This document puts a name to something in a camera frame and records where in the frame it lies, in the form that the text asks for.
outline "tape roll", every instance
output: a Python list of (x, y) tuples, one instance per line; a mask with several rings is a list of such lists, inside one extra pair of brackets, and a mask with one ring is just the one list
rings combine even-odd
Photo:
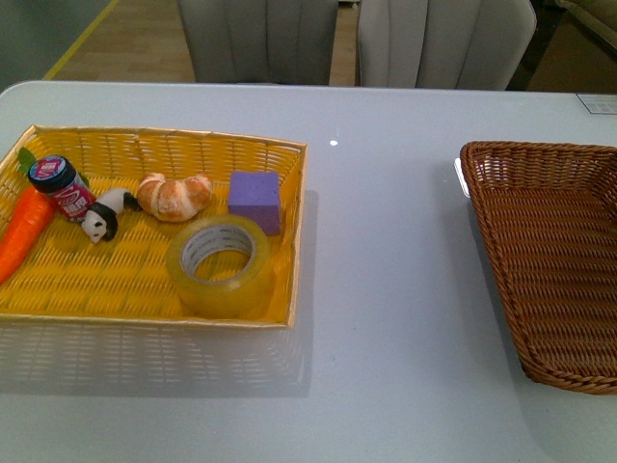
[[(224, 251), (240, 252), (248, 262), (223, 280), (196, 276), (202, 262)], [(172, 240), (166, 263), (181, 301), (201, 316), (251, 319), (267, 309), (270, 246), (259, 225), (247, 218), (228, 214), (195, 221)]]

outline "wooden floor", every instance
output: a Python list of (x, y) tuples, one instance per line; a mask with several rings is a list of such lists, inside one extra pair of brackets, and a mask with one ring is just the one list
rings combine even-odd
[[(175, 1), (120, 0), (53, 79), (195, 82)], [(354, 85), (357, 18), (341, 4), (331, 85)]]

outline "toy food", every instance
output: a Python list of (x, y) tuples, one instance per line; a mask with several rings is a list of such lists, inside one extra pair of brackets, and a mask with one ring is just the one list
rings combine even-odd
[(165, 222), (184, 222), (205, 209), (212, 200), (212, 182), (204, 174), (183, 180), (166, 180), (163, 174), (148, 174), (137, 189), (144, 211)]
[(39, 235), (53, 219), (56, 208), (34, 186), (24, 190), (0, 242), (0, 284), (26, 259)]
[(28, 170), (28, 179), (71, 222), (84, 220), (95, 200), (73, 165), (60, 155), (35, 160)]
[(137, 199), (126, 188), (111, 188), (88, 207), (81, 228), (93, 243), (110, 241), (118, 232), (117, 215), (125, 208), (142, 210)]

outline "carrot leaf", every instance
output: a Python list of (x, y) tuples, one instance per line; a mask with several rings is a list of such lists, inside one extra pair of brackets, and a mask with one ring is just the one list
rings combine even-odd
[(30, 166), (37, 162), (37, 158), (27, 148), (21, 147), (17, 152), (17, 160), (19, 161), (19, 167), (17, 170), (22, 174), (28, 174)]
[(84, 185), (86, 185), (87, 188), (90, 188), (90, 181), (88, 180), (88, 178), (84, 176), (81, 172), (78, 172), (77, 174), (79, 174), (79, 177), (81, 178), (81, 181), (84, 182)]

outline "chair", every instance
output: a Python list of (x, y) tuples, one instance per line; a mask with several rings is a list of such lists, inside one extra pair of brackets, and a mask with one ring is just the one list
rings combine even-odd
[(197, 82), (328, 85), (337, 0), (177, 0)]
[(535, 26), (528, 0), (363, 0), (357, 83), (504, 90)]

